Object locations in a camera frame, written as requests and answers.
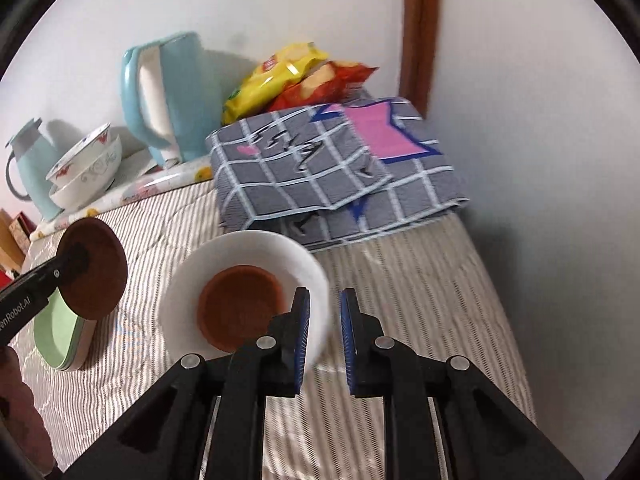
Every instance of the striped bed sheet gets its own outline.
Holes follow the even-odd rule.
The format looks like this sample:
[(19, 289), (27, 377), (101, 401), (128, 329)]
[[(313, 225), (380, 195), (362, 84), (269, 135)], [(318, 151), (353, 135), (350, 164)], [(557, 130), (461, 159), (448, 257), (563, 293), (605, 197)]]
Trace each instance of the striped bed sheet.
[[(99, 216), (121, 240), (129, 283), (119, 308), (98, 323), (80, 370), (57, 372), (33, 342), (33, 322), (12, 342), (62, 469), (67, 468), (172, 363), (158, 304), (172, 273), (222, 233), (212, 182), (174, 190)], [(55, 253), (62, 232), (34, 242), (25, 269)], [(295, 399), (269, 398), (263, 478), (383, 479), (379, 399), (348, 395), (338, 294), (358, 293), (364, 312), (418, 354), (468, 356), (531, 420), (524, 366), (484, 266), (456, 214), (420, 227), (314, 254), (336, 305), (332, 334)]]

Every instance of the brown disc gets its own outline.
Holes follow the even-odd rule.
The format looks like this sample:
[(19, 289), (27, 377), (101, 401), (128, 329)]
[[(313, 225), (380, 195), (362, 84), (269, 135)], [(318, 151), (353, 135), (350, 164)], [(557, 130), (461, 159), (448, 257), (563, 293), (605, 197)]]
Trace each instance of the brown disc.
[(235, 352), (247, 339), (266, 334), (271, 318), (287, 310), (282, 286), (273, 274), (238, 265), (217, 273), (204, 286), (196, 323), (210, 344)]
[(72, 282), (60, 285), (67, 306), (84, 319), (98, 320), (116, 308), (127, 285), (127, 257), (118, 237), (102, 220), (82, 218), (62, 235), (56, 254), (73, 244), (84, 246), (89, 266)]

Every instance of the red chip bag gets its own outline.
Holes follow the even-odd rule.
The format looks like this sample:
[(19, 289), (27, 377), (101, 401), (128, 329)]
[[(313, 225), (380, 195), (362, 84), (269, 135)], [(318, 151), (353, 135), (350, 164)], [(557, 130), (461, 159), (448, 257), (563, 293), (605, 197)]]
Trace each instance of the red chip bag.
[(267, 111), (344, 101), (376, 70), (362, 63), (329, 61), (300, 83), (285, 88)]

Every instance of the white bowl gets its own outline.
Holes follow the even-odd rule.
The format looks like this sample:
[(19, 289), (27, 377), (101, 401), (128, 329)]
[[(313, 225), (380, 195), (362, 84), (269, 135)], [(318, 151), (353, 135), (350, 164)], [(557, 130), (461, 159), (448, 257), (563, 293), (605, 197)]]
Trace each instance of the white bowl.
[(113, 142), (110, 124), (96, 128), (85, 138), (76, 142), (47, 173), (47, 180), (58, 187), (65, 186), (95, 162)]
[(236, 265), (252, 265), (273, 274), (282, 286), (289, 310), (296, 287), (308, 288), (308, 370), (318, 361), (329, 335), (329, 282), (318, 261), (303, 246), (267, 231), (236, 231), (219, 236), (201, 245), (180, 264), (159, 305), (160, 326), (172, 360), (190, 353), (205, 359), (227, 355), (204, 338), (196, 325), (196, 310), (205, 284), (220, 271)]
[(121, 160), (122, 144), (120, 136), (116, 136), (115, 140), (71, 182), (62, 187), (54, 184), (49, 190), (50, 199), (66, 211), (80, 209), (111, 185)]

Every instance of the pink patch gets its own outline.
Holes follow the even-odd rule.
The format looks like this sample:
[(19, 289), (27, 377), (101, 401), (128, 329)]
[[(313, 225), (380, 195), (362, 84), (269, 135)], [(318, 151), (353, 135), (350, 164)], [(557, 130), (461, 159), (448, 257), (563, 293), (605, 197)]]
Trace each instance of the pink patch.
[(140, 182), (131, 184), (124, 190), (120, 203), (126, 205), (159, 194), (161, 192), (160, 188), (156, 184), (152, 184), (153, 181), (154, 178), (152, 176), (147, 176)]
[(428, 153), (428, 150), (417, 146), (389, 124), (390, 106), (391, 103), (384, 101), (363, 107), (333, 105), (326, 111), (345, 114), (360, 138), (369, 145), (371, 153), (379, 158), (396, 158)]
[(56, 222), (54, 225), (56, 229), (66, 229), (67, 227), (69, 227), (69, 218), (65, 218), (62, 221)]
[(253, 145), (238, 146), (238, 152), (242, 153), (243, 155), (259, 155), (260, 154), (260, 150)]

